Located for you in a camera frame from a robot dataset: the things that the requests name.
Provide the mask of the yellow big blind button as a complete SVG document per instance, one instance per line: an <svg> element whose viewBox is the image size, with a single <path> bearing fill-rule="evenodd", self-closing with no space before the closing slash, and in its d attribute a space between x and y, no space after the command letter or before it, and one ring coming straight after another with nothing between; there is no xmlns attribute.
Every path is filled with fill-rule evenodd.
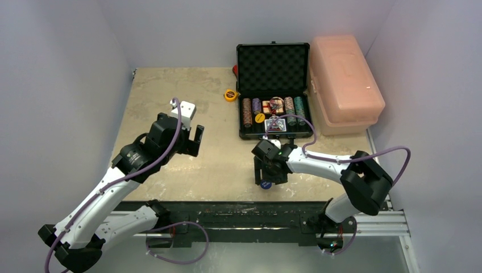
<svg viewBox="0 0 482 273"><path fill-rule="evenodd" d="M263 113L259 113L255 116L254 121L256 123L263 123L265 120L265 115Z"/></svg>

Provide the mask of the brown poker chip roll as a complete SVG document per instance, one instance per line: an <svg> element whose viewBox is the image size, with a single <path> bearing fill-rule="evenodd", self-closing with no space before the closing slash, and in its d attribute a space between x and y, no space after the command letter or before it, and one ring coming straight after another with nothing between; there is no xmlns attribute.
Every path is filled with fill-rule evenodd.
<svg viewBox="0 0 482 273"><path fill-rule="evenodd" d="M242 100L242 112L243 114L251 115L251 100L249 98Z"/></svg>

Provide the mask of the purple poker chip roll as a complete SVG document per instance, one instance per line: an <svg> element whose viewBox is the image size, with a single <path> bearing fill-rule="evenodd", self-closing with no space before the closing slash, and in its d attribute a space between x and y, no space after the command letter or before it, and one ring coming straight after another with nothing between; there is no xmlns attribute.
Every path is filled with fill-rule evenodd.
<svg viewBox="0 0 482 273"><path fill-rule="evenodd" d="M258 115L262 112L262 103L259 98L253 98L252 99L252 112L254 115Z"/></svg>

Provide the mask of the black poker case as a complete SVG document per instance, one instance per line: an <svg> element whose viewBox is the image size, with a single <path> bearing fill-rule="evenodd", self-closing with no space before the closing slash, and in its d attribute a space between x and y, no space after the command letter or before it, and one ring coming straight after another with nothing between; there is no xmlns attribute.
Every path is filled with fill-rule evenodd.
<svg viewBox="0 0 482 273"><path fill-rule="evenodd" d="M314 130L309 126L313 120L308 102L308 64L309 43L275 43L268 44L239 44L236 47L238 76L236 77L236 91L239 93L239 137L242 140L258 140L265 133L271 138L308 138ZM269 101L272 97L301 96L304 101L306 125L289 126L287 132L265 132L264 122L256 123L256 115L252 112L252 99L259 98ZM251 100L252 126L244 128L242 100ZM265 120L274 114L264 114ZM286 111L275 115L286 120Z"/></svg>

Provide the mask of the red black chip roll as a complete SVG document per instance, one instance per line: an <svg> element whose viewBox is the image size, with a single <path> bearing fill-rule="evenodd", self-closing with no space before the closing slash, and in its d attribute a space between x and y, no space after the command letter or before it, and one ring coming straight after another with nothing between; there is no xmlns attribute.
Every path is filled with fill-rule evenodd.
<svg viewBox="0 0 482 273"><path fill-rule="evenodd" d="M252 126L252 113L249 111L245 111L243 113L243 126L244 128L250 128Z"/></svg>

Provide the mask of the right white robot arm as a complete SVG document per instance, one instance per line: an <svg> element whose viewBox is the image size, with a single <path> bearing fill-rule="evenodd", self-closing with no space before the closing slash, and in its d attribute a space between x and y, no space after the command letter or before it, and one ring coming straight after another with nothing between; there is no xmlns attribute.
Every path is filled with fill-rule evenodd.
<svg viewBox="0 0 482 273"><path fill-rule="evenodd" d="M378 215L394 184L390 175L364 151L352 156L328 155L262 139L251 152L257 185L287 183L288 175L294 173L342 185L344 193L330 200L319 216L319 224L325 231L335 230L345 219L359 213Z"/></svg>

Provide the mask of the blue small blind button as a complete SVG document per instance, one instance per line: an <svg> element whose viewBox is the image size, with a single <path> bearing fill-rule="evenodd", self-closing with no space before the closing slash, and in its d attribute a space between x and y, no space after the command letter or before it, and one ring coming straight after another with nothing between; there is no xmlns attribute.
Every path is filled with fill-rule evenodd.
<svg viewBox="0 0 482 273"><path fill-rule="evenodd" d="M264 180L263 180L263 181L260 182L260 187L261 187L262 189L270 189L270 188L272 187L272 183L269 182L269 181L264 181Z"/></svg>

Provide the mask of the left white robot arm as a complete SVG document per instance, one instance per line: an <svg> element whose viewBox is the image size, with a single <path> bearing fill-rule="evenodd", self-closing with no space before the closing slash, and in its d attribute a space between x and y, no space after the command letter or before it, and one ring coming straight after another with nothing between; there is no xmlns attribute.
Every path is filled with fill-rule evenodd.
<svg viewBox="0 0 482 273"><path fill-rule="evenodd" d="M197 156L203 127L190 139L194 109L160 113L150 130L124 146L97 186L63 220L46 224L38 232L49 247L44 271L55 257L66 271L85 272L102 254L120 241L140 232L175 231L188 221L176 221L159 200L147 201L139 209L115 221L110 213L151 175L160 171L175 154Z"/></svg>

